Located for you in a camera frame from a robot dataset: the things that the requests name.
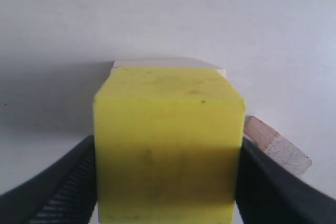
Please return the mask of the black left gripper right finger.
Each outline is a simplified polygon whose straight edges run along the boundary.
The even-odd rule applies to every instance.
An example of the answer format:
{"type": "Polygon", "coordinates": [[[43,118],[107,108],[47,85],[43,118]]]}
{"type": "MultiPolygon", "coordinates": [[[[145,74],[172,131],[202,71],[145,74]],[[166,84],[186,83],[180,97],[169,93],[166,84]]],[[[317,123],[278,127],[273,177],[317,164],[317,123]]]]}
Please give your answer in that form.
{"type": "Polygon", "coordinates": [[[246,138],[235,200],[243,223],[335,223],[335,199],[289,173],[246,138]]]}

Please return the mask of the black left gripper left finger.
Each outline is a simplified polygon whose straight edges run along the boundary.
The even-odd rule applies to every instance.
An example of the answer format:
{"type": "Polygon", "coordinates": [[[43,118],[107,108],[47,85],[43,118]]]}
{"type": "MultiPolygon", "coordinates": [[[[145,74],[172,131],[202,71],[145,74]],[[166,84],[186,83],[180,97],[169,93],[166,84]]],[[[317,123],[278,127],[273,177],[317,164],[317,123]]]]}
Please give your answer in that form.
{"type": "Polygon", "coordinates": [[[89,223],[97,203],[94,137],[1,195],[1,223],[89,223]]]}

